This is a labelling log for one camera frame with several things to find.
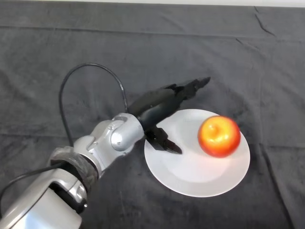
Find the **dark gray tablecloth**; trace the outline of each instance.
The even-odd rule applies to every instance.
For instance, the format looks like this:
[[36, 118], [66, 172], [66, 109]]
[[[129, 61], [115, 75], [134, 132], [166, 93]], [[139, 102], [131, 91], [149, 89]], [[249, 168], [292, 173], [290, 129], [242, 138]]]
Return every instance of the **dark gray tablecloth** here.
[[[150, 173], [143, 141], [92, 191], [87, 228], [305, 227], [305, 10], [103, 3], [0, 3], [0, 188], [68, 144], [57, 95], [66, 72], [97, 62], [131, 103], [165, 84], [210, 76], [182, 109], [234, 118], [251, 150], [244, 180], [213, 198], [170, 191]], [[115, 81], [78, 71], [64, 93], [73, 137], [123, 111]], [[10, 203], [33, 180], [12, 187]]]

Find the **silver robot arm segment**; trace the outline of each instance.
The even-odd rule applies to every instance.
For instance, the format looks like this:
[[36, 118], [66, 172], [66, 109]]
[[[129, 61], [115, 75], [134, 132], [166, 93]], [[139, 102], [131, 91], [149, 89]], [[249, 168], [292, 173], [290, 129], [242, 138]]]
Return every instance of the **silver robot arm segment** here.
[[[101, 178], [117, 158], [131, 152], [143, 137], [144, 130], [136, 117], [119, 114], [112, 120], [100, 122], [90, 135], [78, 139], [74, 148], [58, 148], [51, 161], [61, 158], [70, 166], [42, 173], [7, 210], [0, 221], [0, 229], [79, 229], [78, 213], [87, 207], [88, 183]], [[88, 181], [80, 181], [70, 172], [71, 165], [78, 170], [83, 169], [84, 163], [96, 171], [86, 173]]]

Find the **apple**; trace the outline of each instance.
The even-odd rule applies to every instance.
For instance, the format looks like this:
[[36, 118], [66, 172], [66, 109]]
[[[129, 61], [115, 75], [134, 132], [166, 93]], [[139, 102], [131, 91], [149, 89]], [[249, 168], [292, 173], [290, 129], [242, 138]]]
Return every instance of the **apple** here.
[[225, 116], [206, 119], [198, 131], [200, 147], [214, 157], [229, 156], [239, 146], [240, 139], [238, 125]]

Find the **gray cloth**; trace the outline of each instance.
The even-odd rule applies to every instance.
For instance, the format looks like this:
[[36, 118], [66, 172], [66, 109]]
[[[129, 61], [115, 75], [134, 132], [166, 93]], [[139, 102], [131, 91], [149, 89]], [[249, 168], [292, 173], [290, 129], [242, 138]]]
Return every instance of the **gray cloth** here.
[[[210, 76], [182, 109], [232, 117], [251, 150], [233, 190], [191, 198], [160, 184], [143, 141], [96, 185], [91, 229], [305, 227], [305, 10], [60, 2], [0, 3], [0, 188], [68, 144], [58, 110], [65, 73], [82, 62], [118, 74], [131, 103], [165, 84]], [[67, 83], [73, 137], [123, 111], [119, 87], [94, 68]], [[3, 199], [7, 207], [34, 178]]]

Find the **plate rim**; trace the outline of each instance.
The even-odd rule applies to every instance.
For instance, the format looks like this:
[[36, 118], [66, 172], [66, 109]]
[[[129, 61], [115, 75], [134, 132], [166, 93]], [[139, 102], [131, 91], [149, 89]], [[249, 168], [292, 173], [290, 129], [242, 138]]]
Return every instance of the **plate rim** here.
[[[181, 112], [181, 111], [191, 111], [191, 110], [195, 110], [195, 111], [203, 111], [203, 112], [208, 112], [210, 113], [211, 115], [219, 115], [219, 114], [216, 114], [214, 112], [211, 112], [211, 111], [206, 111], [206, 110], [203, 110], [203, 109], [182, 109], [182, 110], [179, 110], [177, 112]], [[195, 198], [208, 198], [208, 197], [215, 197], [215, 196], [218, 196], [218, 195], [221, 195], [221, 194], [224, 194], [230, 190], [232, 190], [233, 188], [235, 188], [238, 184], [241, 183], [241, 181], [244, 179], [244, 177], [246, 176], [248, 170], [249, 170], [249, 167], [250, 167], [250, 161], [251, 161], [251, 157], [250, 157], [250, 148], [249, 148], [249, 144], [245, 138], [245, 136], [243, 135], [243, 133], [240, 131], [241, 133], [241, 136], [242, 138], [245, 140], [245, 143], [246, 143], [246, 149], [247, 149], [247, 153], [249, 155], [248, 157], [248, 160], [247, 160], [247, 166], [246, 166], [246, 169], [245, 169], [245, 173], [238, 179], [238, 182], [236, 182], [232, 187], [229, 187], [227, 188], [226, 190], [224, 191], [221, 191], [221, 192], [217, 192], [215, 194], [211, 194], [211, 195], [192, 195], [192, 194], [188, 194], [188, 193], [184, 193], [182, 191], [179, 191], [179, 190], [176, 190], [175, 188], [172, 188], [172, 187], [169, 187], [167, 184], [165, 184], [164, 182], [162, 182], [159, 177], [153, 172], [152, 168], [151, 168], [151, 165], [147, 162], [147, 156], [146, 156], [146, 144], [149, 144], [149, 142], [147, 140], [145, 140], [145, 143], [144, 143], [144, 156], [145, 156], [145, 161], [146, 161], [146, 164], [150, 170], [150, 172], [153, 174], [153, 176], [162, 184], [164, 185], [165, 187], [167, 187], [168, 189], [174, 191], [174, 192], [177, 192], [179, 194], [182, 194], [182, 195], [185, 195], [185, 196], [189, 196], [189, 197], [195, 197]]]

